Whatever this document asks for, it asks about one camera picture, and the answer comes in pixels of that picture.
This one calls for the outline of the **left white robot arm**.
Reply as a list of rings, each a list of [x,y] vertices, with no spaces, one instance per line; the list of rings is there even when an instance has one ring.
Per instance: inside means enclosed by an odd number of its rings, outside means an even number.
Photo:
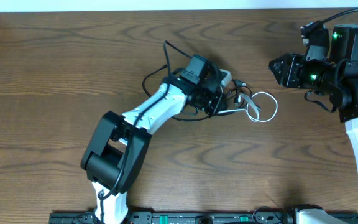
[[[129,212],[127,191],[140,173],[152,135],[186,106],[208,117],[224,106],[223,90],[231,73],[195,54],[186,68],[171,70],[159,89],[123,114],[105,113],[83,154],[80,166],[96,192],[94,223],[122,223]]]

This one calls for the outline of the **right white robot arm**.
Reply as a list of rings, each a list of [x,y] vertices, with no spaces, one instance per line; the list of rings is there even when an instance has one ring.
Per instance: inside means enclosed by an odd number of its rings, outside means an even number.
[[[305,99],[328,95],[329,112],[337,111],[346,127],[358,174],[358,24],[336,25],[332,34],[324,26],[302,31],[306,53],[284,54],[268,67],[279,85],[305,89]]]

